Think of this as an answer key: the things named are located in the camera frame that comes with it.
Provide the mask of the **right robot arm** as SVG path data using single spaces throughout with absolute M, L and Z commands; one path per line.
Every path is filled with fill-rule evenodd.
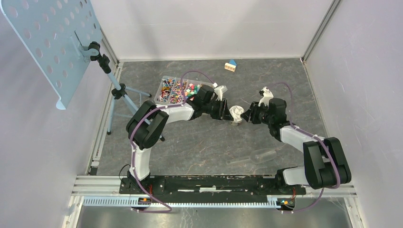
M 285 100 L 273 98 L 268 104 L 253 102 L 241 114 L 248 123 L 267 125 L 272 137 L 303 153 L 303 166 L 277 171 L 274 181 L 276 191 L 286 194 L 294 185 L 310 186 L 317 190 L 349 183 L 352 174 L 340 140 L 303 131 L 287 119 L 286 110 Z

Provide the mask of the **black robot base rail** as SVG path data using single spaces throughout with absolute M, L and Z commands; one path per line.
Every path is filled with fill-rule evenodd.
M 286 185 L 269 175 L 196 175 L 146 177 L 140 184 L 135 178 L 122 178 L 121 194 L 151 194 L 169 203 L 263 203 L 267 196 L 291 198 L 306 194 L 305 188 Z

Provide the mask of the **round jar lid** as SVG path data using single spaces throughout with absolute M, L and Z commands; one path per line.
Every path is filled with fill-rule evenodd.
M 234 120 L 238 120 L 241 118 L 241 114 L 244 113 L 243 107 L 239 105 L 234 105 L 229 109 Z

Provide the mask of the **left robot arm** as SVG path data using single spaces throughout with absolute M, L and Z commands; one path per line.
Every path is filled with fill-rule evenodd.
M 227 101 L 223 94 L 224 85 L 203 85 L 197 94 L 190 96 L 184 103 L 156 105 L 152 101 L 144 102 L 126 126 L 132 145 L 132 161 L 129 170 L 134 177 L 131 187 L 137 193 L 149 189 L 149 160 L 152 147 L 159 140 L 165 126 L 178 121 L 190 121 L 203 114 L 214 120 L 232 121 Z

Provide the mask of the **clear round plastic jar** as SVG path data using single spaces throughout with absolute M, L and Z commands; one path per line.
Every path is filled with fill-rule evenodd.
M 239 126 L 243 122 L 243 119 L 240 118 L 238 120 L 231 121 L 231 126 Z

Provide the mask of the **clear plastic scoop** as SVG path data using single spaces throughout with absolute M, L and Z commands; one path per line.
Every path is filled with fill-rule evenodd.
M 277 156 L 276 150 L 269 150 L 269 149 L 259 149 L 252 151 L 250 155 L 234 158 L 231 160 L 226 161 L 227 165 L 235 165 L 241 163 L 248 163 L 251 162 L 253 164 L 260 164 L 264 162 L 271 161 L 275 159 Z

